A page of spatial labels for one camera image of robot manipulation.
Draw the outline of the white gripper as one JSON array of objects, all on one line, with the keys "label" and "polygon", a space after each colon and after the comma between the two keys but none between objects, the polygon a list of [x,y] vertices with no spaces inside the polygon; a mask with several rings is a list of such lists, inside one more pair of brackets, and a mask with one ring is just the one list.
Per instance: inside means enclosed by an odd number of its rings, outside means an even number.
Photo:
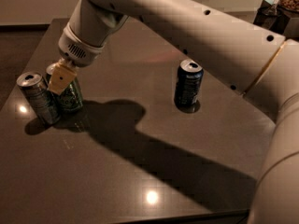
[{"label": "white gripper", "polygon": [[128,17],[79,0],[58,42],[63,59],[55,65],[48,90],[60,95],[77,77],[77,67],[86,67],[102,52],[107,39]]}]

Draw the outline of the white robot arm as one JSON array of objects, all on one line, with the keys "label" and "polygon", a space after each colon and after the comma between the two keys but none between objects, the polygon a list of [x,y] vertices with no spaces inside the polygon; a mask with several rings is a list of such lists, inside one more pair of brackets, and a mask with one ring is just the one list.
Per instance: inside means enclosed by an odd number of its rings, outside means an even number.
[{"label": "white robot arm", "polygon": [[61,93],[133,17],[276,123],[248,224],[299,224],[299,43],[192,0],[79,0],[50,79]]}]

